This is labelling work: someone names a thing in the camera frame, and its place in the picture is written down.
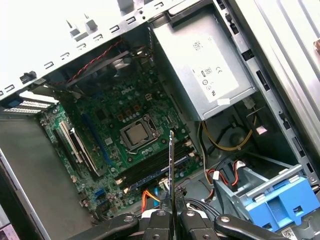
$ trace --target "power supply label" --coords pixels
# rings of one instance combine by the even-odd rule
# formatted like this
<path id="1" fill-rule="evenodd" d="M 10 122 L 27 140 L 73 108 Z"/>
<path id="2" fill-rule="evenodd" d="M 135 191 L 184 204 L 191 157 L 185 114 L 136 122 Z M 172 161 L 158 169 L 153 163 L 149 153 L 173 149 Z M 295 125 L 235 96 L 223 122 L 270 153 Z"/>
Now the power supply label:
<path id="1" fill-rule="evenodd" d="M 191 69 L 211 103 L 235 90 L 239 84 L 211 36 L 192 42 Z"/>

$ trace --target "blue connector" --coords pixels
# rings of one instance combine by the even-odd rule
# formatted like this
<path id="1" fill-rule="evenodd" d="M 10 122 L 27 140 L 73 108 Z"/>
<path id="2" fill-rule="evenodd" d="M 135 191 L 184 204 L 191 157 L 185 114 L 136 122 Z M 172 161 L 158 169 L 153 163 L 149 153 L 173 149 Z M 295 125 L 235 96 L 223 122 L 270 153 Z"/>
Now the blue connector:
<path id="1" fill-rule="evenodd" d="M 94 193 L 94 195 L 95 195 L 96 198 L 98 198 L 98 197 L 100 197 L 101 195 L 104 195 L 105 193 L 106 193 L 105 190 L 104 190 L 103 188 L 101 188 L 100 190 L 96 191 L 96 192 Z"/>
<path id="2" fill-rule="evenodd" d="M 110 158 L 109 158 L 109 156 L 108 156 L 108 153 L 107 153 L 107 151 L 105 150 L 104 144 L 103 144 L 103 142 L 101 141 L 101 139 L 100 139 L 100 137 L 99 137 L 99 135 L 98 135 L 98 133 L 97 133 L 97 131 L 96 131 L 96 129 L 95 129 L 92 121 L 91 121 L 91 119 L 90 119 L 89 116 L 88 116 L 87 114 L 85 114 L 85 113 L 82 114 L 81 116 L 82 116 L 83 120 L 86 122 L 86 124 L 87 124 L 90 132 L 92 133 L 92 135 L 93 135 L 96 143 L 98 144 L 98 146 L 99 146 L 99 148 L 100 148 L 100 150 L 101 150 L 101 152 L 102 152 L 102 156 L 103 156 L 104 160 L 106 161 L 107 164 L 112 165 L 113 163 L 111 162 L 111 160 L 110 160 Z"/>
<path id="3" fill-rule="evenodd" d="M 294 182 L 284 180 L 259 202 L 245 206 L 252 222 L 276 232 L 288 224 L 302 223 L 302 217 L 320 207 L 308 180 L 302 176 Z"/>

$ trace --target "black clamp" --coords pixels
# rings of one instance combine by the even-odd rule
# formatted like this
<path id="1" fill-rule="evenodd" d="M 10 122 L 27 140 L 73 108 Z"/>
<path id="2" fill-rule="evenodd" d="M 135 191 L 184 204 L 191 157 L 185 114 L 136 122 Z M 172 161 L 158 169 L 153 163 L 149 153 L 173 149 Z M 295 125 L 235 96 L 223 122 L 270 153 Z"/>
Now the black clamp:
<path id="1" fill-rule="evenodd" d="M 37 74 L 35 71 L 25 72 L 21 77 L 20 80 L 22 84 L 26 84 L 27 82 L 30 82 L 31 80 L 34 80 L 37 78 Z"/>

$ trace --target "expansion slot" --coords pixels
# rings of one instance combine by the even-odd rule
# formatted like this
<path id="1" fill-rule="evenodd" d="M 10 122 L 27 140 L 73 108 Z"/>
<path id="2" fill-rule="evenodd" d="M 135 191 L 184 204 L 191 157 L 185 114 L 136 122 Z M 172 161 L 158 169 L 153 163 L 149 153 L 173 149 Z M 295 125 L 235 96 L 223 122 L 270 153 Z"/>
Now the expansion slot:
<path id="1" fill-rule="evenodd" d="M 85 163 L 92 177 L 101 177 L 105 173 L 105 171 L 97 168 L 90 155 L 88 154 L 86 147 L 76 133 L 75 129 L 72 128 L 68 130 L 68 127 L 64 121 L 60 122 L 59 126 L 65 138 L 67 139 L 67 142 L 71 146 L 71 149 L 74 152 L 79 164 Z"/>
<path id="2" fill-rule="evenodd" d="M 104 160 L 109 164 L 109 165 L 112 165 L 112 162 L 105 150 L 105 147 L 104 147 L 104 144 L 102 142 L 102 140 L 100 139 L 95 127 L 94 127 L 94 124 L 92 123 L 92 121 L 90 120 L 89 116 L 87 114 L 82 114 L 82 119 L 85 121 L 86 125 L 88 126 L 90 132 L 92 133 L 96 143 L 98 144 L 101 152 L 102 152 L 102 155 L 103 155 L 103 158 Z"/>
<path id="3" fill-rule="evenodd" d="M 75 157 L 77 159 L 77 162 L 81 164 L 83 162 L 83 160 L 81 159 L 80 154 L 79 154 L 76 146 L 74 145 L 72 139 L 69 136 L 69 129 L 68 129 L 66 123 L 64 121 L 59 122 L 59 126 L 61 128 L 61 131 L 62 131 L 66 141 L 70 145 L 70 147 L 71 147 L 71 149 L 72 149 L 72 151 L 73 151 L 73 153 L 74 153 L 74 155 L 75 155 Z"/>
<path id="4" fill-rule="evenodd" d="M 67 145 L 66 141 L 64 140 L 62 134 L 57 129 L 53 129 L 52 132 L 53 132 L 56 140 L 58 141 L 58 144 L 61 146 L 61 148 L 66 156 L 66 159 L 70 163 L 70 166 L 72 167 L 72 169 L 74 171 L 76 171 L 78 173 L 79 177 L 82 177 L 80 168 L 75 161 L 75 157 L 70 152 L 68 145 Z"/>
<path id="5" fill-rule="evenodd" d="M 175 143 L 174 158 L 177 164 L 181 164 L 193 156 L 192 143 L 190 140 L 181 140 Z M 118 185 L 126 187 L 126 191 L 135 189 L 146 182 L 158 177 L 169 169 L 169 149 L 157 152 L 136 165 L 120 173 L 115 179 Z"/>

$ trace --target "white label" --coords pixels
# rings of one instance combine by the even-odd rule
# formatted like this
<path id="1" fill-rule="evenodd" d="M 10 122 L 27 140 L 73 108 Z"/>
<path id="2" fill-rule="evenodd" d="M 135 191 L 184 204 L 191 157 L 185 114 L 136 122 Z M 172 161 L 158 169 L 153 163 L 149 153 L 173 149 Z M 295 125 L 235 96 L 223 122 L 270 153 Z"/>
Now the white label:
<path id="1" fill-rule="evenodd" d="M 239 86 L 211 36 L 194 40 L 191 53 L 191 69 L 210 103 Z"/>
<path id="2" fill-rule="evenodd" d="M 218 106 L 230 105 L 230 98 L 220 98 L 216 101 L 216 103 L 218 104 Z"/>
<path id="3" fill-rule="evenodd" d="M 212 176 L 213 180 L 219 180 L 219 174 L 220 174 L 219 171 L 214 171 Z"/>
<path id="4" fill-rule="evenodd" d="M 298 240 L 291 227 L 287 227 L 286 229 L 282 230 L 281 233 L 287 239 Z"/>

